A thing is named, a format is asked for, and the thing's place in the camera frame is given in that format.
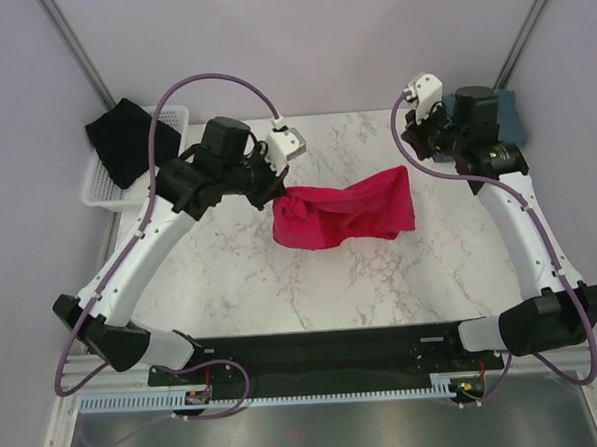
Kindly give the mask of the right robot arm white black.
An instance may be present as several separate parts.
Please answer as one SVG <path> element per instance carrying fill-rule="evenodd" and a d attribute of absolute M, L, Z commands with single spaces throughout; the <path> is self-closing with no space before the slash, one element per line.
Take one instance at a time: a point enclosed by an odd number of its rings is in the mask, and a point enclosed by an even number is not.
<path fill-rule="evenodd" d="M 404 88 L 405 128 L 391 112 L 395 145 L 427 175 L 463 181 L 495 222 L 517 275 L 522 300 L 499 315 L 462 321 L 443 344 L 446 362 L 469 367 L 480 351 L 515 356 L 587 344 L 597 351 L 597 284 L 584 281 L 553 235 L 518 145 L 500 138 L 499 103 L 488 87 L 467 86 L 453 103 L 432 75 Z"/>

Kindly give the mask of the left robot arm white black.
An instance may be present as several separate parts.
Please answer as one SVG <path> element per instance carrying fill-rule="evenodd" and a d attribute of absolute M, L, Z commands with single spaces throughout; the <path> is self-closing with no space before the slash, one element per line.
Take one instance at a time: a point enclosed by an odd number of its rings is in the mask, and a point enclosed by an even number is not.
<path fill-rule="evenodd" d="M 150 279 L 175 245 L 227 195 L 260 210 L 284 195 L 289 162 L 305 152 L 295 129 L 256 139 L 243 122 L 219 116 L 201 141 L 159 169 L 155 192 L 114 256 L 77 295 L 61 295 L 53 311 L 77 340 L 118 372 L 138 363 L 170 368 L 183 382 L 205 371 L 197 345 L 178 331 L 136 324 L 133 312 Z"/>

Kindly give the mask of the red t shirt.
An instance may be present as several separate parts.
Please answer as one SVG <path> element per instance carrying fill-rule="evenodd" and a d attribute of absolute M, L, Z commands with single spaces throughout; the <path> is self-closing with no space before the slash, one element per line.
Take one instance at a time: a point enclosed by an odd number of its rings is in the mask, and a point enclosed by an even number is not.
<path fill-rule="evenodd" d="M 273 240 L 291 249 L 333 249 L 346 239 L 394 240 L 416 228 L 408 170 L 393 167 L 344 189 L 289 187 L 273 201 Z"/>

